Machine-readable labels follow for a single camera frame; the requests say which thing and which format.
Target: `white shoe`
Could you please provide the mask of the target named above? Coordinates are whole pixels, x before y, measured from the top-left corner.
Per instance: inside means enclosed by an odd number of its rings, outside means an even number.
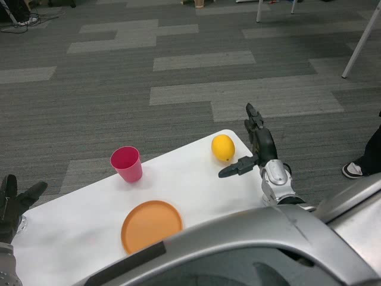
[[[344,176],[346,176],[347,178],[350,178],[350,179],[359,179],[359,178],[362,178],[364,176],[363,172],[361,171],[361,167],[359,165],[356,165],[353,162],[346,164],[343,167],[342,171],[343,171]]]

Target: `table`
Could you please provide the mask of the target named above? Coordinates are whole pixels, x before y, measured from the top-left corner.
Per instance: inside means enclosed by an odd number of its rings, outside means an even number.
[[[126,257],[122,223],[148,200],[172,204],[184,228],[262,207],[258,167],[243,176],[218,178],[225,166],[211,154],[211,141],[218,134],[229,135],[235,143],[234,162],[251,156],[234,132],[223,130],[145,162],[143,177],[135,184],[110,176],[26,212],[28,226],[13,242],[23,284],[73,285]]]

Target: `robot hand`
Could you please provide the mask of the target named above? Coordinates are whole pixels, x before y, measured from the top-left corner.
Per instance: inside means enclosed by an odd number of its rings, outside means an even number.
[[[47,187],[47,183],[39,182],[17,195],[16,177],[4,177],[0,187],[0,243],[12,242],[21,222],[21,215],[38,201]]]

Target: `yellow lemon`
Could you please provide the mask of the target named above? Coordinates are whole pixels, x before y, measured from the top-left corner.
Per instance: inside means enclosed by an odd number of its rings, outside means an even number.
[[[212,152],[220,161],[231,161],[236,148],[233,140],[227,135],[218,135],[212,141]]]

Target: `plastic cup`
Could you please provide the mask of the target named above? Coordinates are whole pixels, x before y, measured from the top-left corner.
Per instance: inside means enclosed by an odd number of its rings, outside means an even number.
[[[138,181],[142,175],[142,162],[138,149],[126,146],[116,150],[110,158],[112,167],[128,183]]]

